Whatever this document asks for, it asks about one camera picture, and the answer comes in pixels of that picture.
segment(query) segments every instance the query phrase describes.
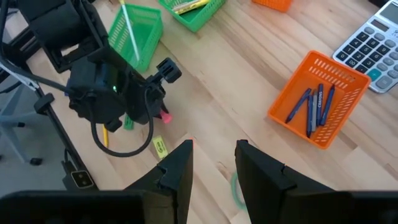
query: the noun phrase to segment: wooden table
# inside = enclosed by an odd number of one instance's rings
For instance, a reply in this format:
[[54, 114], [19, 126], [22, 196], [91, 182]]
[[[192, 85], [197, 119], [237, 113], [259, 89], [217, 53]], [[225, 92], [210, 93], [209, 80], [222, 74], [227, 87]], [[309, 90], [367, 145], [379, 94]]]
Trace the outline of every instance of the wooden table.
[[[377, 95], [366, 92], [327, 151], [300, 139], [266, 117], [266, 111], [309, 50], [331, 55], [377, 8], [364, 0], [296, 0], [286, 14], [229, 0], [196, 34], [179, 24], [155, 0], [131, 0], [162, 10], [164, 34], [150, 69], [165, 57], [183, 72], [174, 84], [164, 83], [165, 103], [174, 115], [170, 124], [155, 122], [169, 150], [194, 138], [194, 176], [189, 223], [248, 223], [231, 196], [237, 139], [248, 139], [272, 157], [334, 189], [398, 189], [398, 88]], [[110, 28], [118, 6], [98, 1]], [[9, 21], [11, 35], [24, 26], [18, 15]], [[34, 73], [65, 84], [43, 51], [29, 65]], [[80, 157], [103, 190], [123, 189], [159, 161], [150, 146], [138, 156], [120, 159], [100, 151], [90, 125], [68, 108], [62, 92], [52, 92], [53, 109]], [[140, 146], [148, 127], [136, 125], [110, 134], [110, 148], [131, 151]]]

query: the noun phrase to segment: green plastic basket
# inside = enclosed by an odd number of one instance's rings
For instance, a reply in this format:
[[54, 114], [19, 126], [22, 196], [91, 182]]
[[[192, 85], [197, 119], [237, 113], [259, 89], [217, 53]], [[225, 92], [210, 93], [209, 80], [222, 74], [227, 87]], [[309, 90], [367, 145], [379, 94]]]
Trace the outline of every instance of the green plastic basket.
[[192, 11], [178, 15], [173, 11], [176, 5], [190, 2], [192, 0], [159, 0], [159, 3], [165, 7], [176, 20], [184, 24], [192, 32], [198, 31], [212, 17], [212, 15], [224, 4], [225, 0], [210, 0], [206, 6], [199, 7]]
[[150, 60], [162, 36], [162, 15], [158, 9], [132, 4], [126, 4], [126, 9], [136, 39], [139, 61], [137, 61], [134, 53], [126, 20], [121, 8], [109, 32], [109, 44], [138, 72], [144, 72], [148, 69]]

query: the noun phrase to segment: orange plastic basket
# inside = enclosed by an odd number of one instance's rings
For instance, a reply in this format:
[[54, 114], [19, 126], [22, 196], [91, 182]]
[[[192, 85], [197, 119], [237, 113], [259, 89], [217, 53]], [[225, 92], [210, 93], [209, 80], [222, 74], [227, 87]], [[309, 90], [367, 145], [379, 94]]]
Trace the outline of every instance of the orange plastic basket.
[[[371, 79], [368, 76], [342, 65], [326, 55], [311, 51], [272, 104], [268, 116], [310, 143], [321, 149], [326, 149], [348, 119], [370, 82]], [[311, 88], [314, 91], [321, 83], [323, 84], [322, 113], [332, 84], [335, 84], [335, 94], [326, 124], [319, 126], [312, 133], [311, 138], [308, 138], [306, 135], [307, 100], [291, 122], [285, 124], [285, 120], [305, 90]]]
[[293, 0], [252, 0], [254, 3], [262, 4], [263, 6], [267, 6], [281, 12], [287, 12], [292, 1]]

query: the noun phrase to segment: label on crayon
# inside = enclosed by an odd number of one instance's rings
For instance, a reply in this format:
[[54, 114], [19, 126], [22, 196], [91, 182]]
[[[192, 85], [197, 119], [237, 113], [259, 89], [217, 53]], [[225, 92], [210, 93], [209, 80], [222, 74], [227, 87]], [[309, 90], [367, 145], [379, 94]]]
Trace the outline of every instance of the label on crayon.
[[160, 159], [164, 159], [169, 152], [167, 152], [166, 145], [164, 144], [162, 136], [156, 136], [152, 139], [154, 146], [156, 148], [157, 155]]

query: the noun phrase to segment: yellow pencil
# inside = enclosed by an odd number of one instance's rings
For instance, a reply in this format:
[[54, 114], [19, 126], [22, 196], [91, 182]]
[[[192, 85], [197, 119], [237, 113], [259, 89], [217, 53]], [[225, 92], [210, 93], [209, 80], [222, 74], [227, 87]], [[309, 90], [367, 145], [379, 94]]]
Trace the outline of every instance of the yellow pencil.
[[102, 130], [104, 132], [104, 145], [105, 147], [108, 147], [109, 146], [108, 130], [105, 128], [105, 125], [102, 125]]

